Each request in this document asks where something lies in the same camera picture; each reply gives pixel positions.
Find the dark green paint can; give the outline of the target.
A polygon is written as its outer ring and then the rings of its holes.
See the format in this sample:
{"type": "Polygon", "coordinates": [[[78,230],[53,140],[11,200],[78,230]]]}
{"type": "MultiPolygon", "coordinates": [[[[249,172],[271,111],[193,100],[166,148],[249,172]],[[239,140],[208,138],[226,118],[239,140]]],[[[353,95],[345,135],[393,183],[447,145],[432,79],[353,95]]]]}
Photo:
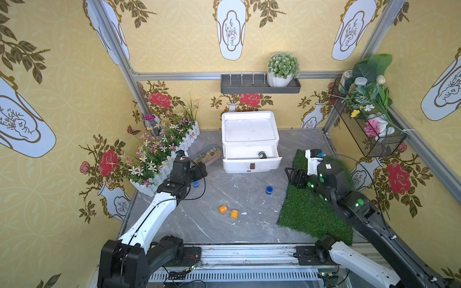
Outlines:
{"type": "Polygon", "coordinates": [[[267,159],[267,155],[264,151],[261,151],[258,153],[258,156],[260,159],[267,159]]]}

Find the orange paint can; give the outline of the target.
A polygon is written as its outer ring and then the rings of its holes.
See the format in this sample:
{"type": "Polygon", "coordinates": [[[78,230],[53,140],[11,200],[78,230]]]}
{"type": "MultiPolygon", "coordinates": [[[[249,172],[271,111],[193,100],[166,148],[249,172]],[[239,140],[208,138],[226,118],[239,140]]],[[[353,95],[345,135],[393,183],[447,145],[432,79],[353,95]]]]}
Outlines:
{"type": "Polygon", "coordinates": [[[219,211],[221,214],[225,214],[226,212],[228,212],[228,208],[226,205],[222,205],[220,208],[219,208],[219,211]]]}

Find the white three-drawer cabinet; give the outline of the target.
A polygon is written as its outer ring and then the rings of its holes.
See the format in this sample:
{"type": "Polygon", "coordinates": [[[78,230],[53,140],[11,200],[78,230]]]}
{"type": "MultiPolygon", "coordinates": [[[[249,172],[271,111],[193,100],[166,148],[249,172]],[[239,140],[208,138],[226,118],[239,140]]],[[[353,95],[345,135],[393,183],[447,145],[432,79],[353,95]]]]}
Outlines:
{"type": "Polygon", "coordinates": [[[279,167],[279,132],[271,111],[222,115],[223,169],[229,174],[268,172],[279,167]],[[260,159],[264,151],[267,159],[260,159]]]}

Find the yellow-orange paint can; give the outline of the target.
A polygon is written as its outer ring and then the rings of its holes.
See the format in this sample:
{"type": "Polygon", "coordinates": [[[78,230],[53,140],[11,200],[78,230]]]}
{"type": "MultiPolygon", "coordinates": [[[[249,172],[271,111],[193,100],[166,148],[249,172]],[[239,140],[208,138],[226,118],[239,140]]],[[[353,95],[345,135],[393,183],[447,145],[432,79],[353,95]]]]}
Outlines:
{"type": "Polygon", "coordinates": [[[238,215],[239,215],[239,212],[237,210],[232,210],[231,214],[230,214],[230,217],[232,219],[236,220],[238,218],[238,215]]]}

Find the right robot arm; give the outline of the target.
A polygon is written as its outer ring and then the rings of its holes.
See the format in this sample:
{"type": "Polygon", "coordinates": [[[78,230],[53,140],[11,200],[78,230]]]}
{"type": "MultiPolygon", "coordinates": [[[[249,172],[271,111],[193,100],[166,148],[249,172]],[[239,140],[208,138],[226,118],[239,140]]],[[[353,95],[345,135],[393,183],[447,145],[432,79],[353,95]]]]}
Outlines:
{"type": "Polygon", "coordinates": [[[344,220],[377,250],[389,264],[386,268],[353,250],[335,236],[324,236],[315,246],[297,247],[294,257],[300,265],[311,260],[342,266],[376,288],[458,288],[460,283],[445,278],[425,264],[387,224],[383,214],[364,194],[349,189],[345,171],[335,162],[321,159],[308,170],[287,168],[289,183],[312,188],[330,210],[344,220]]]}

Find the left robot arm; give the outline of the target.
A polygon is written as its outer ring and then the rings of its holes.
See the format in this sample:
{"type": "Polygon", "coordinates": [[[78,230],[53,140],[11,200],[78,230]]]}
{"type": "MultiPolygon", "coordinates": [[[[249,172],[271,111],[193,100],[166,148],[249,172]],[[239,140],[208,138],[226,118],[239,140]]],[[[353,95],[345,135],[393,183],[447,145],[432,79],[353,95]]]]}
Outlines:
{"type": "Polygon", "coordinates": [[[146,288],[154,272],[183,258],[181,238],[164,236],[157,244],[152,242],[178,204],[188,199],[192,183],[207,175],[204,163],[177,153],[172,174],[158,186],[151,205],[125,234],[102,247],[97,287],[146,288]]]}

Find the pink tray with sand and stones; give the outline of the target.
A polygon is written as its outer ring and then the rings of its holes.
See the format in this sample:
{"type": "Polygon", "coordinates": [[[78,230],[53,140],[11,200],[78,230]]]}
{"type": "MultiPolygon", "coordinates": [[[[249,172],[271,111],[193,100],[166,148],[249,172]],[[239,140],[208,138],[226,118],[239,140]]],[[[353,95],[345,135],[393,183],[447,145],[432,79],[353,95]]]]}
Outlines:
{"type": "Polygon", "coordinates": [[[221,160],[222,155],[222,150],[217,145],[212,144],[193,157],[191,166],[194,166],[195,163],[203,163],[206,167],[209,167],[216,161],[221,160]]]}

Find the green artificial grass mat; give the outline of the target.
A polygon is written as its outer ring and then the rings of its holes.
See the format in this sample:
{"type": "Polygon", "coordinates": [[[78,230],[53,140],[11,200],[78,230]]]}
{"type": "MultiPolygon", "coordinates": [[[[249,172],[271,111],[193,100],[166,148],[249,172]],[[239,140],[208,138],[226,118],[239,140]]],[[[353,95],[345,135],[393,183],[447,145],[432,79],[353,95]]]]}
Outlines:
{"type": "Polygon", "coordinates": [[[346,244],[353,243],[353,229],[340,219],[311,188],[288,185],[277,225],[321,238],[332,235],[346,244]]]}

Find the white picket fence flower planter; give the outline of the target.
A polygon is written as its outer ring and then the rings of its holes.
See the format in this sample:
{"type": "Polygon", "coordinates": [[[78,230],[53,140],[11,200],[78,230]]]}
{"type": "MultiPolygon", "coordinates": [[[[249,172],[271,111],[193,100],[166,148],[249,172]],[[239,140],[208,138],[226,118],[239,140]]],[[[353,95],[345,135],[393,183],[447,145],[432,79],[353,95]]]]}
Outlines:
{"type": "Polygon", "coordinates": [[[198,102],[190,100],[180,106],[179,112],[167,111],[164,118],[143,116],[147,132],[140,137],[135,155],[124,161],[125,176],[137,191],[152,197],[169,178],[177,152],[187,151],[200,134],[198,109],[198,102]]]}

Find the artificial plants in basket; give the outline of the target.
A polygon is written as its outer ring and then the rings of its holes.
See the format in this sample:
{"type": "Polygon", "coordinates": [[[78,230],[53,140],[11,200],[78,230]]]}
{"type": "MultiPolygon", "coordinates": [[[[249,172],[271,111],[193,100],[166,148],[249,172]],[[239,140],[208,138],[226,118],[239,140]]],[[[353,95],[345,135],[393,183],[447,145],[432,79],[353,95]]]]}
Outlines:
{"type": "Polygon", "coordinates": [[[354,65],[352,77],[342,84],[346,101],[354,109],[353,116],[359,113],[357,108],[367,112],[378,108],[383,115],[390,115],[389,107],[393,101],[390,98],[389,88],[385,86],[387,82],[385,72],[392,61],[393,57],[390,54],[379,54],[365,58],[354,65]]]}

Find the potted green succulent white pot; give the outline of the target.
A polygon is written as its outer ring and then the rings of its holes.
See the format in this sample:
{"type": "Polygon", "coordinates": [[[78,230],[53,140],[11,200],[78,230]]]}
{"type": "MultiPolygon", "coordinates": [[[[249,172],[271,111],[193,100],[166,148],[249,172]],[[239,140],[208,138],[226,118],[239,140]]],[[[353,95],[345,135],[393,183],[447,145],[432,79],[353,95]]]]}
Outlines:
{"type": "Polygon", "coordinates": [[[286,87],[300,72],[299,60],[291,53],[277,52],[267,65],[267,80],[271,87],[286,87]]]}

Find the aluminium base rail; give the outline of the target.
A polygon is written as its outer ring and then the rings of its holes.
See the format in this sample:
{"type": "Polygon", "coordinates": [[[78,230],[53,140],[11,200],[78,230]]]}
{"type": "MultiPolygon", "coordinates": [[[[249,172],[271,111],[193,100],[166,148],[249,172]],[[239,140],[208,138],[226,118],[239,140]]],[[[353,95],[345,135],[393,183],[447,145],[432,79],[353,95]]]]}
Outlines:
{"type": "Polygon", "coordinates": [[[181,287],[193,282],[313,281],[337,288],[356,274],[376,288],[393,288],[400,277],[380,261],[343,242],[332,248],[294,244],[158,244],[148,253],[117,242],[103,249],[96,287],[146,288],[150,283],[181,287]]]}

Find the grey wall shelf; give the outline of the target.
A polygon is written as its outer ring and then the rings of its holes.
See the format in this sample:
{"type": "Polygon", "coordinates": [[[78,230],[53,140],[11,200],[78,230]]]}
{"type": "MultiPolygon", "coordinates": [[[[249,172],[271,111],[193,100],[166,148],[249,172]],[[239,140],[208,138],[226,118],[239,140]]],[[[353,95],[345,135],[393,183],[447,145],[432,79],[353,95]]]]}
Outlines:
{"type": "Polygon", "coordinates": [[[221,74],[220,79],[222,94],[298,94],[300,91],[298,79],[291,80],[285,87],[272,87],[264,73],[221,74]]]}

